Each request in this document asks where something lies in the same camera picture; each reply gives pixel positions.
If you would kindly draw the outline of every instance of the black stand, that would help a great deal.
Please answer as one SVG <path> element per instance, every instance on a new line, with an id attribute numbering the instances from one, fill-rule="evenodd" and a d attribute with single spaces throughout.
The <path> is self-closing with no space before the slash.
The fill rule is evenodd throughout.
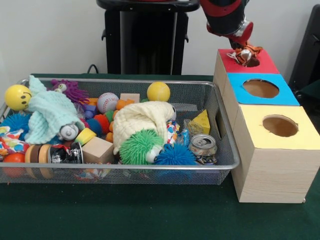
<path id="1" fill-rule="evenodd" d="M 312 9 L 289 86 L 320 134 L 320 4 Z"/>
<path id="2" fill-rule="evenodd" d="M 106 9 L 107 69 L 110 74 L 181 75 L 188 16 L 198 0 L 142 2 L 96 0 Z"/>

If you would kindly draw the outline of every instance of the googly eye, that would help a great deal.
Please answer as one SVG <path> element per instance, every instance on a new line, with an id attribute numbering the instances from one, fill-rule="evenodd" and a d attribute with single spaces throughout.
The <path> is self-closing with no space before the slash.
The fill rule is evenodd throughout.
<path id="1" fill-rule="evenodd" d="M 59 84 L 58 89 L 61 90 L 61 92 L 64 92 L 65 90 L 67 90 L 67 86 L 63 83 Z"/>

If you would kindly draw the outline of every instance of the metal basket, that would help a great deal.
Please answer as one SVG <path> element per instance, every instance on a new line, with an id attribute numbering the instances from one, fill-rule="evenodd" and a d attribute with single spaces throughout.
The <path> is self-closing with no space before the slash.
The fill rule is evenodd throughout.
<path id="1" fill-rule="evenodd" d="M 51 87 L 51 78 L 40 78 Z M 79 88 L 88 91 L 90 97 L 112 92 L 140 93 L 147 97 L 147 88 L 152 80 L 122 79 L 72 79 Z M 217 145 L 216 165 L 120 165 L 120 164 L 42 164 L 0 162 L 1 183 L 54 183 L 54 184 L 179 184 L 179 185 L 220 185 L 231 169 L 239 164 L 240 158 L 219 89 L 207 81 L 163 81 L 171 90 L 169 102 L 176 107 L 177 122 L 183 126 L 184 119 L 193 119 L 204 109 L 208 112 L 211 126 L 210 135 Z M 12 112 L 7 106 L 0 109 L 4 118 Z M 24 169 L 32 169 L 37 178 L 32 178 Z M 8 177 L 19 171 L 23 176 Z M 43 178 L 41 171 L 53 172 L 53 178 Z M 100 177 L 81 179 L 83 172 L 95 171 Z"/>

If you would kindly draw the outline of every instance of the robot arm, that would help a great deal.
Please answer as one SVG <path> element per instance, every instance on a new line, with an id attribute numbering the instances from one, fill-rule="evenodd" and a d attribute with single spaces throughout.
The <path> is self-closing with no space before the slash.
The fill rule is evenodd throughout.
<path id="1" fill-rule="evenodd" d="M 233 49 L 243 48 L 254 24 L 246 20 L 245 6 L 249 0 L 200 0 L 207 18 L 207 30 L 229 39 Z"/>

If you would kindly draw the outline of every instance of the yellow ball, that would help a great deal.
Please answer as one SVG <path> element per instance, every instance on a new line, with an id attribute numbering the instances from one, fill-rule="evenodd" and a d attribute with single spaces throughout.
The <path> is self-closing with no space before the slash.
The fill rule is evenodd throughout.
<path id="1" fill-rule="evenodd" d="M 170 98 L 170 88 L 164 82 L 156 81 L 148 87 L 146 95 L 149 101 L 167 102 Z"/>
<path id="2" fill-rule="evenodd" d="M 31 99 L 31 91 L 23 85 L 12 85 L 4 94 L 5 104 L 14 111 L 20 111 L 28 107 Z"/>

